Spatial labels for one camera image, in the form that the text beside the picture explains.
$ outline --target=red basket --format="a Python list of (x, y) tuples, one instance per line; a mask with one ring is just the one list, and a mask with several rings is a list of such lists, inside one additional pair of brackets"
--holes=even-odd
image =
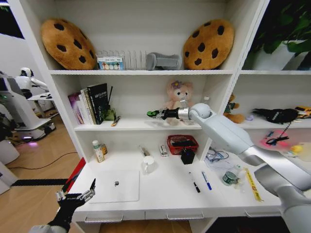
[(195, 146), (188, 146), (188, 147), (185, 147), (187, 149), (190, 149), (192, 150), (193, 152), (196, 152), (198, 150), (198, 147), (199, 147), (199, 144), (196, 142), (196, 140), (194, 139), (194, 137), (190, 136), (190, 135), (170, 135), (168, 138), (167, 138), (167, 145), (170, 149), (170, 152), (172, 154), (180, 154), (182, 149), (184, 147), (174, 147), (172, 144), (171, 144), (171, 140), (173, 142), (182, 142), (182, 141), (185, 141), (185, 140), (191, 140), (192, 142), (195, 143)]

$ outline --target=wooden floor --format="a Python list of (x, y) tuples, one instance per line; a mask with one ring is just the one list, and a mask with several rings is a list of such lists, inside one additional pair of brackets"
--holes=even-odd
[[(57, 129), (46, 138), (17, 146), (20, 156), (8, 167), (41, 167), (75, 148), (59, 116), (53, 119)], [(79, 162), (69, 154), (39, 170), (12, 169), (19, 179), (68, 178)], [(34, 225), (45, 225), (55, 217), (58, 204), (55, 192), (61, 186), (12, 187), (0, 195), (0, 232), (27, 233)], [(187, 221), (142, 220), (102, 225), (101, 233), (191, 233)], [(80, 233), (72, 225), (70, 233)]]

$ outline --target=black marker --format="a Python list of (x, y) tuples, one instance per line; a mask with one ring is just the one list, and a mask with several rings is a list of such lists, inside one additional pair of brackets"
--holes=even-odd
[(195, 181), (194, 181), (194, 178), (193, 178), (193, 175), (191, 174), (191, 172), (189, 172), (188, 174), (189, 174), (190, 177), (191, 177), (191, 180), (192, 180), (192, 182), (193, 182), (193, 184), (194, 184), (194, 187), (195, 187), (196, 191), (197, 191), (198, 193), (200, 193), (201, 191), (200, 191), (199, 187), (196, 185), (196, 183), (195, 183)]

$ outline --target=white desk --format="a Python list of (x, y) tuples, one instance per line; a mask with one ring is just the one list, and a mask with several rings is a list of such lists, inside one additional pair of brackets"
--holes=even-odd
[[(255, 179), (253, 172), (257, 167), (245, 164), (236, 155), (230, 156), (235, 156), (240, 165), (249, 168), (264, 201), (255, 200), (247, 180), (244, 193), (233, 185), (225, 186), (221, 182), (223, 172), (212, 171), (197, 158), (191, 165), (184, 165), (180, 156), (170, 154), (167, 158), (161, 158), (157, 148), (148, 150), (154, 156), (158, 168), (149, 175), (140, 173), (139, 201), (100, 204), (88, 202), (76, 210), (73, 221), (84, 226), (85, 220), (100, 225), (100, 222), (117, 222), (121, 219), (189, 219), (192, 231), (201, 233), (220, 216), (280, 215), (280, 200), (267, 192)], [(93, 171), (141, 170), (141, 161), (142, 155), (138, 150), (110, 153), (102, 163), (94, 158), (85, 165), (70, 192), (85, 192), (94, 178), (96, 183), (100, 182), (101, 178), (94, 176)], [(201, 171), (206, 172), (212, 190), (207, 188)], [(201, 193), (196, 192), (188, 172), (193, 174)]]
[(50, 95), (50, 93), (49, 93), (49, 92), (46, 92), (46, 93), (42, 93), (42, 94), (39, 94), (39, 95), (32, 96), (32, 97), (30, 97), (29, 99), (27, 99), (27, 100), (32, 100), (32, 101), (35, 102), (35, 105), (36, 105), (37, 109), (39, 110), (40, 114), (42, 115), (42, 118), (45, 118), (45, 113), (44, 113), (42, 107), (41, 107), (40, 104), (39, 104), (39, 100), (49, 100), (49, 101), (52, 101), (53, 106), (56, 108), (56, 106), (55, 106), (55, 104), (54, 104), (54, 102), (53, 102), (53, 98), (47, 99), (47, 97), (48, 97), (49, 95)]

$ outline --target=blue pen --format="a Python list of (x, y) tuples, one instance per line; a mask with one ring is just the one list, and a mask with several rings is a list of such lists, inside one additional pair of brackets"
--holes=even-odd
[(203, 175), (204, 180), (205, 180), (205, 182), (206, 182), (206, 184), (207, 184), (207, 186), (208, 186), (208, 189), (209, 189), (209, 190), (212, 190), (212, 187), (210, 186), (210, 183), (209, 183), (208, 180), (207, 180), (207, 177), (206, 177), (205, 172), (202, 171), (202, 175)]

